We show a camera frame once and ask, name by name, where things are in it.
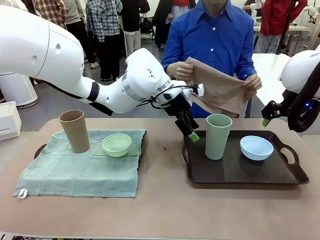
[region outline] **green bowl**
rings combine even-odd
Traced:
[[[132,140],[127,134],[116,133],[106,137],[102,142],[104,151],[111,157],[121,157],[129,152]]]

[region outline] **cup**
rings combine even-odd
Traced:
[[[232,119],[223,114],[211,114],[206,118],[205,155],[211,160],[223,157],[230,133]]]
[[[73,152],[81,154],[88,151],[90,144],[84,112],[81,110],[66,111],[59,116],[59,120]]]

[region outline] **tray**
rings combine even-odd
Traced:
[[[186,164],[187,177],[197,184],[307,184],[309,178],[300,167],[297,153],[283,144],[271,131],[230,131],[223,158],[210,160],[206,157],[206,131],[196,131],[200,140],[192,142],[184,137],[182,149]],[[273,153],[263,161],[254,161],[245,157],[240,149],[241,138],[249,135],[259,136],[270,141]],[[295,162],[290,164],[280,152],[288,149]]]
[[[141,162],[141,159],[142,157],[144,156],[144,153],[145,153],[145,145],[144,145],[144,141],[145,141],[145,137],[146,137],[146,133],[147,131],[145,131],[144,135],[143,135],[143,138],[141,140],[141,153],[140,153],[140,156],[139,156],[139,161],[138,161],[138,169],[139,169],[139,166],[140,166],[140,162]],[[33,159],[36,159],[39,154],[41,153],[41,151],[45,148],[47,144],[43,144],[41,147],[38,148],[37,151],[35,151],[35,154],[33,156]]]

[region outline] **black pole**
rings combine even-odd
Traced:
[[[286,20],[285,20],[285,25],[284,25],[284,29],[282,31],[282,35],[281,35],[281,38],[280,38],[280,42],[279,42],[279,46],[275,52],[275,54],[280,54],[280,50],[281,50],[281,47],[284,43],[284,40],[285,40],[285,36],[286,36],[286,32],[289,28],[289,24],[290,24],[290,19],[291,19],[291,15],[292,15],[292,12],[296,6],[296,1],[297,0],[292,0],[291,1],[291,5],[290,5],[290,10],[288,12],[288,15],[286,16]]]

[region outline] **blue plaid shirt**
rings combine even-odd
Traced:
[[[89,0],[86,4],[87,31],[93,31],[99,42],[105,36],[120,34],[118,14],[122,10],[121,0]]]

